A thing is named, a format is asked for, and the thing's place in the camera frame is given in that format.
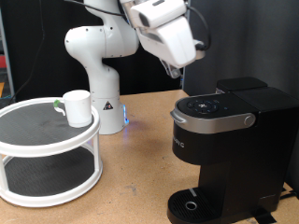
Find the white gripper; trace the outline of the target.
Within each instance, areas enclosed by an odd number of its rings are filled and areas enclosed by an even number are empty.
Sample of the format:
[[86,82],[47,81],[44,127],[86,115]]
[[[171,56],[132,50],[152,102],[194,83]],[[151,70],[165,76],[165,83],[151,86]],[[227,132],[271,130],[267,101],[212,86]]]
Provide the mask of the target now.
[[143,49],[159,58],[171,78],[181,76],[179,68],[206,56],[195,47],[201,41],[193,39],[190,25],[183,16],[157,28],[139,28],[137,35]]

